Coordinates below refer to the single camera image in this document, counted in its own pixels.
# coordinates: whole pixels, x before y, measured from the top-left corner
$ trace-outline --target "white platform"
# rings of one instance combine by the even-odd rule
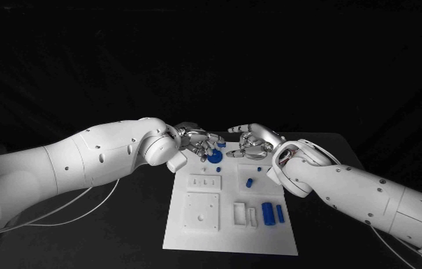
[[[187,158],[186,166],[176,172],[173,196],[170,202],[169,219],[164,235],[163,249],[184,249],[192,251],[220,251],[235,253],[278,254],[297,256],[297,245],[294,242],[292,226],[288,217],[288,208],[284,199],[284,188],[277,186],[265,173],[271,167],[271,158],[264,160],[249,160],[246,158],[229,158],[225,153],[238,149],[238,142],[228,142],[222,149],[223,160],[213,164],[209,161],[200,162],[199,157],[190,152],[183,151]],[[220,176],[220,191],[202,191],[189,186],[190,174]],[[252,187],[246,188],[246,180],[254,178]],[[205,225],[209,217],[216,216],[213,207],[197,208],[197,215],[193,213],[189,193],[203,193],[197,198],[207,199],[210,194],[219,195],[219,225]],[[233,203],[245,203],[246,212],[255,208],[256,228],[251,227],[249,213],[246,213],[245,227],[233,225]],[[261,204],[272,203],[277,224],[264,225],[264,216]],[[284,211],[285,223],[279,223],[275,205],[281,205]],[[192,229],[193,220],[199,221]],[[186,221],[190,223],[190,229],[184,227]]]

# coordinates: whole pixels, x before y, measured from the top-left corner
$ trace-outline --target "white board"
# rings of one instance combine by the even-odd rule
[[[268,169],[262,168],[262,170],[256,172],[258,175],[255,182],[252,183],[251,190],[241,193],[241,184],[245,185],[248,180],[245,179],[245,182],[241,182],[243,181],[243,178],[239,177],[239,170],[245,170],[242,165],[251,165],[248,167],[251,168],[251,172],[254,169],[256,170],[256,167],[271,167],[271,157],[264,160],[226,157],[225,153],[238,149],[238,146],[238,142],[226,143],[226,148],[222,149],[223,160],[217,164],[213,164],[209,161],[200,162],[200,158],[190,151],[183,151],[187,158],[187,164],[176,172],[174,176],[163,249],[297,256],[298,252],[288,217],[288,208],[284,199],[284,188],[282,186],[277,186],[266,177],[265,173]],[[189,176],[190,174],[220,176],[219,192],[200,192],[200,190],[194,191],[196,193],[203,193],[205,195],[210,195],[206,193],[219,194],[217,231],[206,229],[184,229],[184,219],[187,213],[186,197],[187,194],[192,193],[192,189],[189,189],[189,178],[192,178]],[[271,186],[271,189],[268,190],[271,193],[265,193],[265,190],[261,190],[261,185],[258,185],[258,183],[264,183],[266,181],[269,181],[271,185],[275,185]],[[265,202],[272,203],[275,215],[275,206],[281,205],[285,223],[279,223],[277,217],[277,224],[274,226],[264,225],[261,204]],[[233,225],[233,203],[245,203],[246,226]],[[256,221],[252,221],[252,224],[256,224],[255,229],[251,227],[249,208],[255,208]],[[199,215],[200,214],[197,213],[192,214],[190,219],[196,220],[194,224],[199,222],[202,223],[202,221],[197,221]]]

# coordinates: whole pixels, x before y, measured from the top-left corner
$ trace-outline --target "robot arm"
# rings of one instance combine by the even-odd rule
[[[249,128],[243,125],[235,127],[235,130],[236,128],[239,132],[246,132],[241,137],[241,150],[226,155],[255,157],[256,147],[261,147],[264,158],[266,148],[252,146],[254,142],[248,140],[251,136],[252,140],[262,138],[261,125],[252,124]],[[333,164],[314,144],[305,140],[284,141],[282,145],[268,152],[272,153],[272,167],[266,175],[294,195],[304,198],[314,190],[331,208],[418,248],[422,247],[421,192],[357,168]]]
[[[176,172],[186,164],[180,145],[187,134],[190,144],[225,142],[213,134],[192,135],[160,119],[143,118],[94,126],[52,145],[1,155],[0,228],[33,204],[108,184],[143,164],[167,162]],[[206,148],[194,151],[199,156],[209,152]]]

